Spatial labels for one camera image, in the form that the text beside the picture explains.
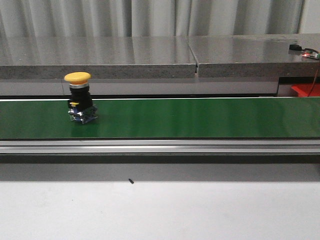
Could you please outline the green conveyor belt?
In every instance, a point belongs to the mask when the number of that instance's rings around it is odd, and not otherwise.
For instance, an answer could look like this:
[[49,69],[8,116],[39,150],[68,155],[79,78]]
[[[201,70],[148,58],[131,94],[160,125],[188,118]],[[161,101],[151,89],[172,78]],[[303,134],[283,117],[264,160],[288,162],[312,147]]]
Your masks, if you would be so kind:
[[317,138],[317,97],[97,99],[97,119],[70,120],[66,100],[3,101],[0,138]]

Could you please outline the red plate tray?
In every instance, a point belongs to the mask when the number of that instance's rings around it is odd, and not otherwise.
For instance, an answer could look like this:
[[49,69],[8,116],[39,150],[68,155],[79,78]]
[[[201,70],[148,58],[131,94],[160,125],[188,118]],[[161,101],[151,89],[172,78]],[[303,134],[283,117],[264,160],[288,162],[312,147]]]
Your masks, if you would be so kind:
[[294,84],[291,89],[296,92],[298,97],[319,97],[320,96],[320,84],[316,83],[312,89],[311,83]]

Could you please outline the black connector plug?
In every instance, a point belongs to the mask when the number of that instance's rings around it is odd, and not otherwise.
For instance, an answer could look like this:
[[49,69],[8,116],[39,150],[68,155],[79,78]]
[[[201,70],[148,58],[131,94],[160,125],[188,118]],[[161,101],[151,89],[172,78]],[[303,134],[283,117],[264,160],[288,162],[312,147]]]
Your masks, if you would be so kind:
[[289,45],[289,50],[291,51],[302,51],[302,47],[298,44],[290,44]]

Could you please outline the grey stone counter slab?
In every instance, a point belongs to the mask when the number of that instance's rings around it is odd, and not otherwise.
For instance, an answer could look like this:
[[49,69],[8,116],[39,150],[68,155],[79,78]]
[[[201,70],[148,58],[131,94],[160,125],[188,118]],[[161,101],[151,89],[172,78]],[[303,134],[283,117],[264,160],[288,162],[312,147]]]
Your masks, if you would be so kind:
[[196,60],[184,37],[9,37],[0,40],[2,79],[184,79]]

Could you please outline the small circuit board with LED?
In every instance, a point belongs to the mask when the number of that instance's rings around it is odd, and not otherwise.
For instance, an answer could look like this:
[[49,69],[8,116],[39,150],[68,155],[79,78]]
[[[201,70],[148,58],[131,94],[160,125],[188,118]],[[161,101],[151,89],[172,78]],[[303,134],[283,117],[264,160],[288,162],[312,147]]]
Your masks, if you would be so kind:
[[306,50],[302,53],[302,56],[305,58],[310,58],[310,59],[315,59],[315,60],[320,59],[320,53],[317,51]]

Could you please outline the grey pleated curtain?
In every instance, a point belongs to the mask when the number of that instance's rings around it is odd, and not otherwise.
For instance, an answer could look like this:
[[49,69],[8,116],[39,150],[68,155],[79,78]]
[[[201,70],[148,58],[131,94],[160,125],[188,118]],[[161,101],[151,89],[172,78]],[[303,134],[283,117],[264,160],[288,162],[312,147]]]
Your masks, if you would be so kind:
[[296,34],[303,0],[3,0],[0,35],[170,37]]

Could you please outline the aluminium conveyor side rail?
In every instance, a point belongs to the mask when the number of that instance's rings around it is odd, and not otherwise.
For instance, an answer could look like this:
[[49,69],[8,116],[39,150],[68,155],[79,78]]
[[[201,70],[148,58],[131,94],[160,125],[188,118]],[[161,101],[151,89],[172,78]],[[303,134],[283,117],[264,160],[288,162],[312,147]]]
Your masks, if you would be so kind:
[[318,155],[319,139],[18,140],[2,154],[288,154]]

